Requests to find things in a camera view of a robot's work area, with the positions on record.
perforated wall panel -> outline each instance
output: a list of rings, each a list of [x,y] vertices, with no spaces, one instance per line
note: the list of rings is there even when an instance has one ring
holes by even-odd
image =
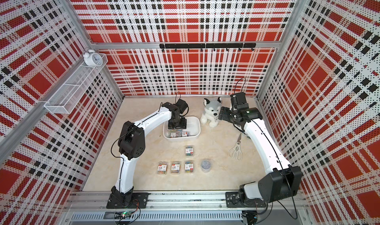
[[[93,42],[276,41],[296,0],[70,0]]]
[[[0,0],[0,141],[79,59],[84,44],[58,0]]]
[[[41,118],[1,166],[1,224],[55,224],[83,185],[119,104],[99,73],[70,115]]]
[[[308,0],[262,100],[319,224],[380,223],[380,0]]]
[[[256,95],[274,49],[102,50],[124,95],[230,94],[246,78],[243,90]],[[240,81],[236,90],[241,90]]]

stuffed husky toy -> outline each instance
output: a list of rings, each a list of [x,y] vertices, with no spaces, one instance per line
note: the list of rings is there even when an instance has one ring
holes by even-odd
[[[218,115],[221,108],[221,99],[218,97],[218,100],[210,101],[208,99],[204,99],[204,111],[201,117],[201,123],[205,124],[208,120],[210,120],[210,127],[215,128],[218,123]]]

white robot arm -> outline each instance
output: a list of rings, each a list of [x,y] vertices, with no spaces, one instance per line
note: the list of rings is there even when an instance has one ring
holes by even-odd
[[[218,118],[237,125],[242,133],[251,138],[263,161],[266,174],[258,182],[240,186],[241,204],[249,204],[250,200],[257,198],[270,203],[296,195],[301,182],[301,170],[298,166],[292,167],[277,148],[259,111],[248,108],[244,92],[231,95],[231,105],[230,109],[222,107]],[[138,158],[145,150],[145,136],[166,121],[169,121],[169,128],[186,128],[186,119],[180,114],[187,107],[186,102],[181,99],[176,104],[167,102],[149,116],[134,123],[128,121],[123,125],[118,142],[121,154],[119,175],[109,201],[116,199],[122,207],[131,204],[133,174]]]
[[[149,116],[136,121],[133,124],[142,128],[146,137],[146,135],[150,133],[155,127],[159,126],[161,123],[168,121],[169,119],[171,119],[171,111],[169,111],[169,109],[166,107],[162,107],[153,114],[150,114]],[[139,149],[137,150],[137,154],[140,153],[141,155],[143,153],[143,151],[139,151]],[[128,160],[128,157],[126,155],[121,154],[120,156],[120,169],[115,187],[121,193],[127,193],[133,188],[133,174],[135,173],[136,164],[140,157],[134,157]]]

white scissors handle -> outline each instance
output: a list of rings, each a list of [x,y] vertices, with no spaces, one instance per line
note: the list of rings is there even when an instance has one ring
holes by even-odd
[[[236,160],[240,161],[243,159],[243,153],[240,149],[240,142],[237,142],[233,148],[228,152],[229,157],[234,157]]]

wall shelf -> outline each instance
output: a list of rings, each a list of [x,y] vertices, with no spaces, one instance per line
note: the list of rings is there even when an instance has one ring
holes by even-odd
[[[87,66],[84,61],[78,69],[45,103],[45,108],[53,114],[70,114],[78,104],[91,82],[107,64],[106,54],[99,53],[103,63],[100,66]]]

